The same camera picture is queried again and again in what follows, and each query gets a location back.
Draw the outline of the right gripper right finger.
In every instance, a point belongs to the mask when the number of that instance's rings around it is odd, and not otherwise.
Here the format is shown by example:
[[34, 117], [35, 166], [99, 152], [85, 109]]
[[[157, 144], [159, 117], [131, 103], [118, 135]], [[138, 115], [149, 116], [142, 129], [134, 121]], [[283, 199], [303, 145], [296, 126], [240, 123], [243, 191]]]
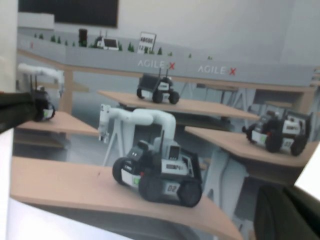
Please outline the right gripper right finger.
[[283, 235], [286, 240], [320, 238], [320, 202], [294, 186], [283, 189]]

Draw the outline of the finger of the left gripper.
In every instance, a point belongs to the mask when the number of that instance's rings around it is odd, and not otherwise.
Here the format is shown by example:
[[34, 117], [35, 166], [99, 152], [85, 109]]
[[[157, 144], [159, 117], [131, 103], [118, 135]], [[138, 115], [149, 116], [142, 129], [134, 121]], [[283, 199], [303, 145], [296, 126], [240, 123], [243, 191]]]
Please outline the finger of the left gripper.
[[0, 111], [0, 132], [6, 132], [23, 123], [32, 120], [35, 116], [35, 109], [30, 107], [14, 107]]
[[34, 99], [29, 92], [1, 92], [0, 109], [13, 107], [34, 108]]

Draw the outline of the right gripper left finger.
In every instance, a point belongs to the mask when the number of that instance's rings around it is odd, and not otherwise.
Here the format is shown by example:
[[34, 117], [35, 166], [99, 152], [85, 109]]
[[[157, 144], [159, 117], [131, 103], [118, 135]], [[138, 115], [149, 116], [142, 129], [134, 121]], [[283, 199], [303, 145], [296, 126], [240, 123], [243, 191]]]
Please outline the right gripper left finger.
[[310, 228], [289, 198], [271, 186], [263, 186], [258, 191], [254, 232], [257, 240], [305, 240], [310, 237]]

